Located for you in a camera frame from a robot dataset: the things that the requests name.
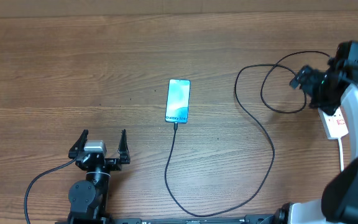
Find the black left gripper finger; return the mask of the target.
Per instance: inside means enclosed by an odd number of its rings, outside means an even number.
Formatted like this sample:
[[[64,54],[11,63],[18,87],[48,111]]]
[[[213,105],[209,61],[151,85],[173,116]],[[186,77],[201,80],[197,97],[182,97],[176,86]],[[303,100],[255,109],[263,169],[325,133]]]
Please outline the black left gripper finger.
[[[127,132],[125,129],[122,130],[121,139],[117,152],[119,153],[119,161],[121,164],[130,164],[131,157],[129,154],[129,148],[127,145]]]
[[[81,136],[78,138],[76,143],[70,148],[68,152],[68,158],[74,159],[76,158],[81,152],[84,151],[85,144],[88,140],[88,133],[87,129],[84,129]]]

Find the Samsung Galaxy smartphone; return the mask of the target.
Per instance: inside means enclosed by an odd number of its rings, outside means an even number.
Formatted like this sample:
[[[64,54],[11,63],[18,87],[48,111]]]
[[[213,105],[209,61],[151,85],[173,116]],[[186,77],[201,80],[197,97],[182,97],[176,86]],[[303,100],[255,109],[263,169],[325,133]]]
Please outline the Samsung Galaxy smartphone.
[[[165,121],[187,123],[191,82],[189,80],[169,80]]]

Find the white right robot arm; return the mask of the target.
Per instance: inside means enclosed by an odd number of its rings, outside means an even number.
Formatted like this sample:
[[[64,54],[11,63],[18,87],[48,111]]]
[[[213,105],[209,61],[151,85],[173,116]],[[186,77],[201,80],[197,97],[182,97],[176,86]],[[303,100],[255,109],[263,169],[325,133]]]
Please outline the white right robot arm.
[[[290,81],[310,96],[310,107],[333,115],[346,114],[351,162],[325,187],[320,199],[288,203],[271,217],[271,223],[358,223],[358,41],[342,42],[328,69],[302,67]]]

